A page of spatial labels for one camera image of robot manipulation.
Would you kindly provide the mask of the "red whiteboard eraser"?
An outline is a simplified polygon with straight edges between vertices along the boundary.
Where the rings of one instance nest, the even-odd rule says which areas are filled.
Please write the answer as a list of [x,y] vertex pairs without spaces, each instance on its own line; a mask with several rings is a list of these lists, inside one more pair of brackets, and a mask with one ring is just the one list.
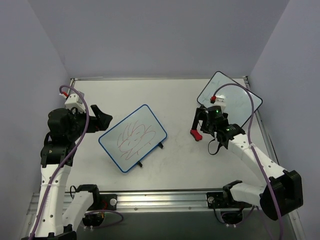
[[203,136],[198,132],[197,129],[191,129],[190,134],[193,136],[196,142],[199,142],[203,139]]

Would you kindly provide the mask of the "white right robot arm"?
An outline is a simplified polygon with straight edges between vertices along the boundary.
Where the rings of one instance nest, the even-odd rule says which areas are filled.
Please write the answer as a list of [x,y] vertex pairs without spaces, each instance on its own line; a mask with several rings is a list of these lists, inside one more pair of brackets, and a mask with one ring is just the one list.
[[238,202],[247,203],[261,208],[273,221],[303,205],[300,174],[271,160],[250,141],[248,132],[238,124],[228,122],[228,114],[220,106],[196,109],[190,134],[200,141],[202,133],[211,135],[219,148],[224,147],[237,156],[261,182],[259,186],[242,180],[226,184],[222,193],[225,205],[232,207]]

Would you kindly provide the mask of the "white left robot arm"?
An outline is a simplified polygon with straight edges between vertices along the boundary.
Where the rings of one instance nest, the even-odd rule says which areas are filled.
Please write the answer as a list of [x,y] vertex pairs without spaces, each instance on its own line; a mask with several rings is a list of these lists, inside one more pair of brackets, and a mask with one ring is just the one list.
[[58,108],[48,114],[49,132],[40,152],[40,195],[28,240],[75,240],[86,212],[101,204],[98,186],[82,184],[63,211],[66,183],[77,147],[86,133],[105,131],[113,119],[97,105],[91,105],[91,109],[93,116],[79,107]]

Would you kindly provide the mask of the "blue framed whiteboard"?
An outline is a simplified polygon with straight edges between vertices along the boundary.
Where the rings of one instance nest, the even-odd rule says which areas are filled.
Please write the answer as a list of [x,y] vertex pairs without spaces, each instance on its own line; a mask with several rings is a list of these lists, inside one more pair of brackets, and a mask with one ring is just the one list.
[[100,146],[122,173],[134,166],[157,147],[168,134],[147,104],[141,105],[98,139]]

